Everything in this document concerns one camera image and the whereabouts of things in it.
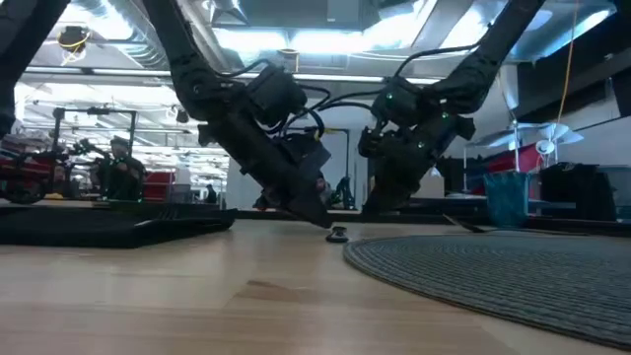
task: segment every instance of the wooden tabletop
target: wooden tabletop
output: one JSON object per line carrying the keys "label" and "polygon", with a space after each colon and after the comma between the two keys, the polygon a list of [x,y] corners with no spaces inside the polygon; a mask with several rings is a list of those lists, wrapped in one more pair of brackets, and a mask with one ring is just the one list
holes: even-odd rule
{"label": "wooden tabletop", "polygon": [[[457,227],[351,225],[352,239]],[[305,223],[131,250],[0,247],[3,355],[608,355],[401,291]]]}

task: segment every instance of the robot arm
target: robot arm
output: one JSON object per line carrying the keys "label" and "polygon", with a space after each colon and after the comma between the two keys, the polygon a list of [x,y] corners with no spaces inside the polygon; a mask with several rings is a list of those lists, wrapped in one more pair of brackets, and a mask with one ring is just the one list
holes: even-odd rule
{"label": "robot arm", "polygon": [[[480,108],[502,61],[543,2],[509,1],[478,49],[447,79],[424,89],[398,75],[388,80],[371,108],[378,125],[365,129],[360,141],[360,153],[378,163],[365,213],[404,202],[457,135],[471,138],[472,120],[459,114]],[[5,0],[0,5],[0,138],[15,119],[13,90],[19,77],[68,3]],[[274,131],[286,125],[290,113],[305,111],[307,97],[292,76],[269,63],[247,85],[217,73],[199,54],[176,0],[143,3],[171,63],[177,97],[191,117],[206,123],[199,126],[200,144],[213,139],[224,147],[242,173],[263,186],[273,207],[329,227],[314,184],[328,152],[317,139],[305,142],[314,140],[312,135],[270,138],[260,127]],[[398,129],[384,132],[389,122]]]}
{"label": "robot arm", "polygon": [[5,0],[0,5],[0,139],[15,121],[14,88],[70,0]]}
{"label": "robot arm", "polygon": [[[376,186],[363,213],[399,207],[457,135],[471,139],[473,121],[460,114],[480,109],[502,62],[544,1],[510,0],[477,49],[446,79],[423,89],[398,75],[388,80],[371,108],[378,124],[366,128],[360,140],[360,154],[377,164]],[[383,132],[389,122],[398,129]]]}
{"label": "robot arm", "polygon": [[[275,127],[290,113],[299,114],[307,96],[282,68],[268,64],[249,84],[215,72],[199,54],[176,0],[143,0],[171,64],[175,92],[199,125],[200,144],[213,138],[263,187],[273,207],[287,210],[313,224],[332,224],[319,200],[317,172],[330,158],[312,135],[314,144],[297,147],[298,139],[272,139],[259,124]],[[296,154],[310,146],[309,152]]]}

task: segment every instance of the round woven mat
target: round woven mat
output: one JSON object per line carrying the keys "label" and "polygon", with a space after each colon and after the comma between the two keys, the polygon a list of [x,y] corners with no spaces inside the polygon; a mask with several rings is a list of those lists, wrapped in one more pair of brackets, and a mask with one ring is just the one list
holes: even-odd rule
{"label": "round woven mat", "polygon": [[351,243],[344,257],[422,296],[631,350],[631,241],[404,237]]}

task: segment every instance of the black mat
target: black mat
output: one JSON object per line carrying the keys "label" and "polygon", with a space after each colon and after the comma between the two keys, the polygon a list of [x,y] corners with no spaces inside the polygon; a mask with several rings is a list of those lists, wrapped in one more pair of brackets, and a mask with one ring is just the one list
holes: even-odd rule
{"label": "black mat", "polygon": [[221,218],[173,219],[103,209],[33,207],[0,209],[0,245],[131,249],[228,230],[234,213]]}
{"label": "black mat", "polygon": [[422,296],[631,350],[631,240],[405,237],[351,243],[344,257]]}

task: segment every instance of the teal trash bin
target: teal trash bin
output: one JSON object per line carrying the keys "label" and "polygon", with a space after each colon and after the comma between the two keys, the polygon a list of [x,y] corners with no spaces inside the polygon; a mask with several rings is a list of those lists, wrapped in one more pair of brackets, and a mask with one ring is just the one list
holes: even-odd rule
{"label": "teal trash bin", "polygon": [[518,228],[528,218],[530,175],[504,172],[484,176],[486,203],[491,221],[498,227]]}

